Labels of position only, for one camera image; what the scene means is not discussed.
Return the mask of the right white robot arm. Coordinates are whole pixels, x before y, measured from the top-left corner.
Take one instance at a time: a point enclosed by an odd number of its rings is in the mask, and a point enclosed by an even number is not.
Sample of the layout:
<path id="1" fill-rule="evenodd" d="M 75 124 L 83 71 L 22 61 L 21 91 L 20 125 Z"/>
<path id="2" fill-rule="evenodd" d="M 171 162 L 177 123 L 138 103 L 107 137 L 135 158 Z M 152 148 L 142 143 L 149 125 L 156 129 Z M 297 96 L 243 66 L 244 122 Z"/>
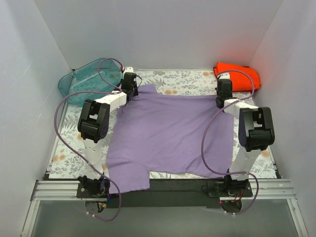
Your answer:
<path id="1" fill-rule="evenodd" d="M 263 150 L 274 143 L 275 131 L 272 112 L 269 107 L 249 105 L 233 97 L 233 83 L 230 79 L 218 79 L 216 106 L 224 108 L 238 119 L 238 140 L 240 149 L 234 164 L 223 179 L 223 191 L 235 196 L 249 191 L 249 172 Z"/>

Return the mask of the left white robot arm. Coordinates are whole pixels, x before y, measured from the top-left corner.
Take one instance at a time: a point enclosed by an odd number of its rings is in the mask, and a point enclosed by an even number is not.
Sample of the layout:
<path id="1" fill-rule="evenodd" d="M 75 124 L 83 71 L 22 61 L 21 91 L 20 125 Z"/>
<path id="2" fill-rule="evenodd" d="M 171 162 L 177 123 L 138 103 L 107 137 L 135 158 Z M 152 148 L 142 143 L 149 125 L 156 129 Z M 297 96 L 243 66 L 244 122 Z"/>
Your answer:
<path id="1" fill-rule="evenodd" d="M 93 197 L 101 197 L 110 186 L 110 182 L 102 177 L 104 171 L 101 161 L 101 140 L 108 133 L 110 113 L 138 95 L 136 78 L 134 72 L 124 73 L 118 90 L 96 100 L 87 99 L 83 104 L 78 131 L 84 143 L 87 168 L 78 180 Z"/>

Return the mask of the purple t shirt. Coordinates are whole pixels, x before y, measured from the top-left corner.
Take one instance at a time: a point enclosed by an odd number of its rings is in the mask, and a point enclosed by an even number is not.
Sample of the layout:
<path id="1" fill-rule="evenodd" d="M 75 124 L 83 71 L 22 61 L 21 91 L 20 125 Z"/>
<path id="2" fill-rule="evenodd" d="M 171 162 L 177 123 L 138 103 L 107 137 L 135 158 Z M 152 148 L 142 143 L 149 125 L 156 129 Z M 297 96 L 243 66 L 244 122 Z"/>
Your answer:
<path id="1" fill-rule="evenodd" d="M 234 117 L 215 97 L 161 95 L 154 85 L 118 110 L 106 164 L 110 193 L 145 190 L 150 172 L 218 178 L 233 160 Z"/>

